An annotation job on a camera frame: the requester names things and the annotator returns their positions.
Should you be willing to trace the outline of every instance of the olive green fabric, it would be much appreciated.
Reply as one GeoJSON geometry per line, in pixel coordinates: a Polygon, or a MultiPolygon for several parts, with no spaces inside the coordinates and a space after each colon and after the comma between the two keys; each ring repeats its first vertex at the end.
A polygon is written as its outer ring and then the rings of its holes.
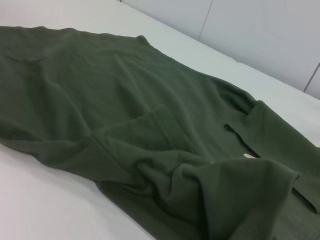
{"type": "Polygon", "coordinates": [[[0,142],[95,181],[158,240],[284,239],[295,206],[320,222],[319,149],[143,36],[1,27],[0,142]]]}

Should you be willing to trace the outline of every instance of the green cloth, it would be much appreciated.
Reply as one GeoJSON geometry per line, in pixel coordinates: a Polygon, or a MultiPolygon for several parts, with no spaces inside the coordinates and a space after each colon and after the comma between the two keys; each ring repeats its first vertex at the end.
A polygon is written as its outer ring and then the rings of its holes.
{"type": "Polygon", "coordinates": [[[278,239],[292,191],[289,211],[320,216],[319,149],[143,36],[0,27],[0,142],[95,181],[158,240],[278,239]]]}

